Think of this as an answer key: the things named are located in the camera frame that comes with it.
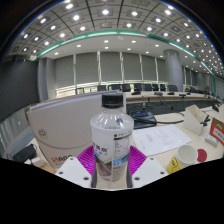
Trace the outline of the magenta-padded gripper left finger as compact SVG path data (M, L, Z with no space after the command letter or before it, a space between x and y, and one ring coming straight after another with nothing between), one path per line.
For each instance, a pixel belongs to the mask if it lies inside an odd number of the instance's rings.
M97 185L97 171L95 168L94 148L90 146L77 157L69 157L56 172L56 176L84 188L95 188Z

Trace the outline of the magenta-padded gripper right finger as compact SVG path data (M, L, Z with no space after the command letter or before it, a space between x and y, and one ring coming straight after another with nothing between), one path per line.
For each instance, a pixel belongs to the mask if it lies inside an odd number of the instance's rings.
M167 175L154 157L147 157L134 146L130 147L126 174L128 188L140 188Z

